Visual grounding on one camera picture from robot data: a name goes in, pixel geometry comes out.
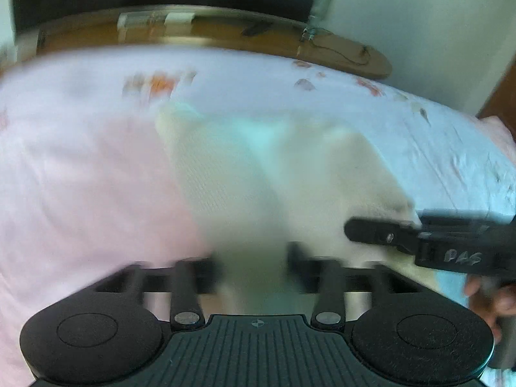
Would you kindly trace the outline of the person's right hand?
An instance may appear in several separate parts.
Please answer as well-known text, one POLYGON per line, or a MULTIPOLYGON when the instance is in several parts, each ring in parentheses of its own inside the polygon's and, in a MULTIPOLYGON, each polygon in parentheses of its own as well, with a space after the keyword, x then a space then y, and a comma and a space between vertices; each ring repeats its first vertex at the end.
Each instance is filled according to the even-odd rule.
POLYGON ((468 298, 468 308, 487 323, 499 343, 503 333, 498 319, 515 316, 515 285, 500 287, 492 294, 485 294, 481 287, 480 277, 468 275, 463 293, 468 298))

